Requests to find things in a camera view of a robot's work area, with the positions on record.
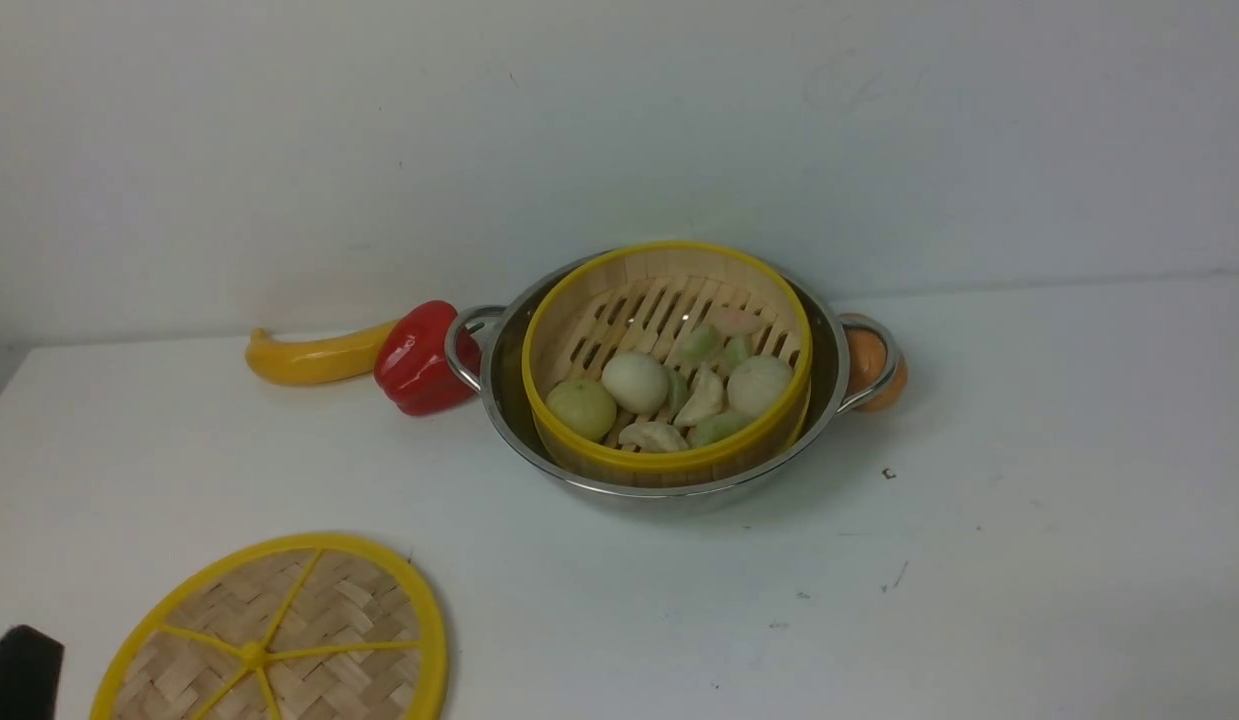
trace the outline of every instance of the yellow banana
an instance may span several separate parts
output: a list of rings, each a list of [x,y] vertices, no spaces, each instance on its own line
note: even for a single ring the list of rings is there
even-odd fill
[[[254,328],[245,364],[255,375],[279,385],[313,385],[363,375],[375,369],[378,351],[396,321],[354,333],[309,342],[273,340]]]

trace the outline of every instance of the red bell pepper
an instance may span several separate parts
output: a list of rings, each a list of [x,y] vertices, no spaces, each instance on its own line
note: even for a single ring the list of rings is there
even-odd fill
[[[410,310],[387,335],[375,359],[375,383],[408,415],[431,415],[473,395],[446,366],[442,349],[453,322],[453,305],[430,300]],[[458,359],[473,373],[481,369],[481,347],[465,328],[458,332]]]

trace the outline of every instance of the woven bamboo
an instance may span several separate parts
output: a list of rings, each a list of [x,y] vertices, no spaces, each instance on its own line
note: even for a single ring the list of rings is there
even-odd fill
[[[282,551],[176,606],[130,662],[112,710],[259,719],[271,693],[286,720],[398,719],[419,653],[419,618],[389,571],[343,551]]]
[[[543,301],[527,341],[532,392],[543,398],[560,382],[598,379],[605,364],[618,352],[652,354],[691,383],[696,366],[679,366],[678,341],[705,322],[712,307],[733,307],[755,314],[766,327],[750,338],[752,351],[773,354],[794,369],[797,388],[773,416],[721,442],[732,446],[703,459],[700,451],[668,454],[663,466],[643,466],[633,459],[634,446],[621,447],[620,430],[634,421],[669,421],[665,406],[650,415],[620,410],[615,426],[600,442],[565,437],[543,421],[546,408],[536,406],[543,445],[564,468],[593,480],[636,487],[678,487],[741,473],[783,452],[792,444],[805,415],[808,397],[805,311],[790,288],[773,270],[755,259],[700,243],[655,243],[641,252],[616,252],[582,265]],[[719,366],[712,368],[720,372]],[[601,449],[623,450],[607,456]],[[678,456],[686,460],[676,463]]]

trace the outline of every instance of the yellow rim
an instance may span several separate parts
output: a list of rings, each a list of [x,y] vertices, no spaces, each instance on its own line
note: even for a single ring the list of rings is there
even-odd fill
[[[527,337],[529,338],[522,346],[522,383],[527,387],[527,397],[532,402],[532,410],[535,414],[535,419],[540,423],[540,429],[550,432],[553,437],[560,439],[565,446],[570,450],[579,452],[584,456],[591,457],[606,465],[611,468],[622,470],[636,470],[643,471],[643,473],[673,473],[673,471],[688,471],[706,468],[707,466],[715,465],[720,461],[727,460],[733,455],[737,455],[743,447],[752,445],[757,437],[764,436],[779,420],[783,419],[783,414],[794,404],[799,402],[800,394],[807,392],[807,379],[810,378],[810,364],[812,354],[810,351],[802,352],[797,357],[797,367],[793,372],[793,382],[788,385],[787,392],[776,402],[764,415],[757,418],[747,428],[738,430],[732,437],[724,439],[721,442],[712,442],[712,445],[706,447],[699,447],[698,450],[688,450],[684,452],[664,452],[664,454],[646,454],[646,452],[624,452],[623,450],[615,450],[613,447],[606,447],[598,445],[598,442],[592,442],[590,439],[579,436],[572,429],[565,428],[565,423],[556,419],[556,415],[551,414],[546,409],[545,402],[538,393],[535,388],[535,378],[532,377],[532,343],[533,338],[536,337],[538,325],[540,323],[543,310],[551,306],[551,304],[565,292],[570,284],[577,281],[585,273],[598,266],[605,265],[612,260],[624,258],[627,255],[636,255],[639,252],[650,250],[701,250],[701,252],[716,252],[719,255],[727,255],[741,263],[746,263],[760,270],[767,278],[773,279],[778,283],[778,286],[783,291],[784,297],[799,311],[800,318],[800,341],[802,347],[812,347],[812,332],[810,332],[810,320],[807,318],[805,310],[802,309],[800,300],[797,292],[793,292],[792,286],[788,281],[783,279],[783,275],[776,273],[769,265],[757,260],[756,258],[746,254],[746,252],[738,252],[732,249],[732,247],[720,247],[710,245],[706,242],[693,242],[693,240],[669,240],[669,242],[650,242],[644,245],[624,247],[624,249],[606,252],[605,255],[595,258],[579,268],[575,268],[566,278],[561,279],[551,291],[543,296],[543,301],[538,305],[535,315],[532,316],[532,322],[527,327]]]
[[[228,574],[230,570],[240,568],[247,563],[253,563],[255,560],[261,560],[264,556],[276,555],[280,551],[313,551],[312,559],[309,560],[307,566],[304,569],[304,574],[299,575],[295,580],[290,592],[286,594],[285,600],[281,601],[281,607],[278,608],[276,618],[273,620],[271,628],[268,631],[266,637],[259,643],[264,648],[268,647],[268,642],[271,642],[273,633],[276,633],[287,610],[290,610],[290,601],[294,601],[295,594],[302,587],[305,580],[309,579],[309,574],[312,573],[313,566],[317,564],[318,556],[322,551],[343,551],[348,555],[359,556],[363,560],[372,561],[373,564],[380,566],[383,570],[388,570],[392,576],[401,585],[403,591],[410,599],[415,615],[419,617],[419,639],[418,642],[390,642],[390,643],[354,643],[348,646],[332,646],[332,647],[318,647],[318,648],[304,648],[304,651],[289,651],[289,652],[268,652],[266,659],[263,662],[254,661],[247,662],[245,656],[248,653],[247,647],[232,647],[217,638],[212,638],[208,634],[196,633],[192,630],[185,630],[183,633],[180,628],[171,628],[164,623],[171,611],[175,611],[183,601],[198,592],[199,589],[206,587],[209,582],[214,582],[218,577]],[[266,665],[271,661],[290,661],[294,657],[312,656],[313,653],[331,653],[331,652],[352,652],[352,651],[404,651],[405,648],[419,648],[419,654],[421,656],[421,664],[419,664],[419,683],[414,688],[414,698],[410,701],[410,708],[406,709],[404,719],[405,720],[432,720],[441,714],[441,705],[446,698],[446,634],[445,634],[445,621],[441,620],[441,608],[437,607],[436,599],[432,597],[432,590],[427,587],[426,580],[408,561],[401,560],[399,555],[389,550],[389,548],[382,547],[382,544],[375,544],[368,542],[367,539],[359,537],[347,537],[339,533],[312,533],[304,534],[302,537],[284,537],[271,539],[270,542],[263,542],[255,544],[254,547],[248,547],[245,550],[239,550],[232,553],[229,556],[223,556],[221,560],[214,561],[209,566],[199,570],[192,577],[185,580],[178,587],[176,587],[171,594],[167,594],[157,607],[152,607],[144,620],[131,630],[129,637],[121,643],[121,648],[113,657],[112,664],[108,665],[107,673],[103,674],[103,683],[99,683],[99,691],[94,696],[94,706],[90,710],[92,720],[112,720],[113,701],[116,700],[116,694],[121,689],[121,684],[125,682],[126,669],[129,669],[131,662],[134,662],[135,656],[142,644],[147,642],[147,637],[156,632],[169,632],[175,634],[195,634],[193,638],[197,642],[209,642],[209,644],[221,644],[221,651],[225,652],[228,656],[240,657],[242,669],[233,675],[229,682],[223,684],[221,691],[216,693],[199,709],[199,714],[204,715],[221,698],[225,696],[235,684],[245,680],[249,675],[254,675],[256,682],[261,683],[263,696],[270,708],[273,719],[280,720],[281,713],[276,704],[276,698],[273,696],[271,685],[268,684],[266,674],[264,674],[263,667],[249,665]]]
[[[788,432],[788,442],[783,442],[784,450],[792,447],[800,439],[802,430],[807,429],[807,415],[810,415],[810,394],[813,392],[815,392],[815,388],[812,388],[810,383],[807,383],[807,397],[803,397],[800,402],[800,415],[797,415],[797,428],[793,428],[792,432]]]

